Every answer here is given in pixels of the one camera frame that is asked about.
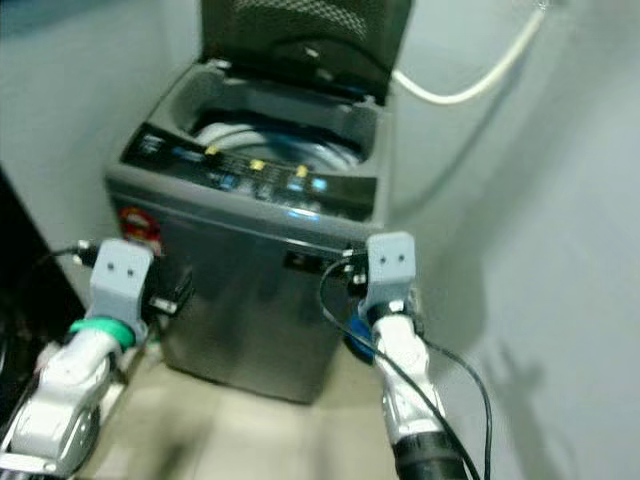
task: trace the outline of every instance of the gray wall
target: gray wall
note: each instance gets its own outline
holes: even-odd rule
[[[531,8],[416,3],[402,66],[442,92],[482,74]],[[102,163],[192,57],[193,2],[2,6],[0,161],[50,245],[112,234]],[[495,478],[639,473],[639,8],[566,0],[504,88],[450,109],[401,95],[397,227],[419,239],[429,332],[490,379]],[[435,372],[480,459],[476,392]]]

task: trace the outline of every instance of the sticker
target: sticker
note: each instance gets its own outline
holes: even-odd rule
[[[163,255],[160,227],[151,215],[138,207],[125,207],[118,216],[124,238],[149,247],[157,256]]]

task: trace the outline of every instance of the washing machine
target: washing machine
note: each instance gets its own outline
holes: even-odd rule
[[[321,273],[385,229],[410,0],[203,0],[202,56],[110,163],[123,235],[188,276],[166,363],[310,403],[340,336]],[[347,315],[344,287],[330,306]]]

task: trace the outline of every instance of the yellow button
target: yellow button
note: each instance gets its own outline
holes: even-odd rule
[[[305,167],[304,165],[300,165],[298,166],[298,169],[296,170],[296,177],[306,177],[307,174],[309,173],[309,169],[307,167]]]
[[[256,158],[254,158],[253,160],[251,160],[251,164],[249,165],[251,170],[263,170],[265,163],[262,160],[258,160]]]

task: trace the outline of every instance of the washing machine lid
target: washing machine lid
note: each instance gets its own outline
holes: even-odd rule
[[[203,58],[385,103],[412,0],[202,0]]]

